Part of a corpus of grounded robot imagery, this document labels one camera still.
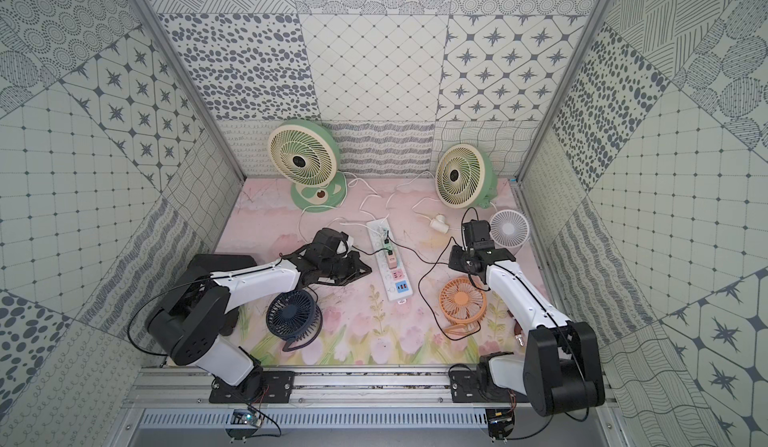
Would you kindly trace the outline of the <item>white power strip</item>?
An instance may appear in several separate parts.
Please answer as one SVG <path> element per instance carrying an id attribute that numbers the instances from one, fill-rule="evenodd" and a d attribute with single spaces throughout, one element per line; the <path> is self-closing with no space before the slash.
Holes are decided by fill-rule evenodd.
<path id="1" fill-rule="evenodd" d="M 369 232 L 385 294 L 390 302 L 403 305 L 414 292 L 399 248 L 395 245 L 390 224 L 386 219 L 378 219 L 367 222 L 365 226 Z"/>

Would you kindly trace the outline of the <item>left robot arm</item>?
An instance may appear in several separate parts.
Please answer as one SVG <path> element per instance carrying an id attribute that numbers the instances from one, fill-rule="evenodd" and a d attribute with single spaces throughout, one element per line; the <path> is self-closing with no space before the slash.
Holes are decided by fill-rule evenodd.
<path id="1" fill-rule="evenodd" d="M 146 330 L 175 364 L 194 365 L 231 387 L 254 389 L 260 363 L 224 333 L 234 312 L 271 297 L 278 308 L 274 318 L 290 323 L 287 340 L 293 342 L 322 315 L 310 286 L 346 286 L 371 273 L 346 233 L 323 228 L 311 242 L 261 266 L 189 269 L 148 314 Z"/>

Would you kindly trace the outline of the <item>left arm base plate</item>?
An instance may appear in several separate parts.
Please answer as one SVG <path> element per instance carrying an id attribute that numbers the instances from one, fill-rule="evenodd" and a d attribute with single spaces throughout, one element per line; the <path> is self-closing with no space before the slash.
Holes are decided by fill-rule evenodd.
<path id="1" fill-rule="evenodd" d="M 211 404 L 267 403 L 287 404 L 294 386 L 294 371 L 255 369 L 240 384 L 232 386 L 219 377 L 211 384 Z"/>

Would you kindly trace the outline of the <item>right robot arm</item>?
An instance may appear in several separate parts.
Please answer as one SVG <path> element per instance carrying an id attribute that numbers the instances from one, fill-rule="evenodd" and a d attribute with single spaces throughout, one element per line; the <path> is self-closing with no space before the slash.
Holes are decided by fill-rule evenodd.
<path id="1" fill-rule="evenodd" d="M 481 358 L 480 391 L 519 393 L 542 417 L 603 405 L 605 387 L 592 327 L 572 321 L 536 289 L 514 255 L 495 245 L 489 222 L 464 223 L 462 239 L 464 245 L 451 250 L 449 267 L 471 281 L 482 281 L 503 300 L 526 335 L 524 355 Z"/>

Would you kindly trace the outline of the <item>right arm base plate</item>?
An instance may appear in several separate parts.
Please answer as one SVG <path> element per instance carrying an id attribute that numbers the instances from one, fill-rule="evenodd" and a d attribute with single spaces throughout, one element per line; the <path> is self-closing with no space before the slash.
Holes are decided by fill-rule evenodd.
<path id="1" fill-rule="evenodd" d="M 512 397 L 518 402 L 528 402 L 525 394 L 497 386 L 484 371 L 461 365 L 458 369 L 451 369 L 448 378 L 454 403 L 508 404 Z"/>

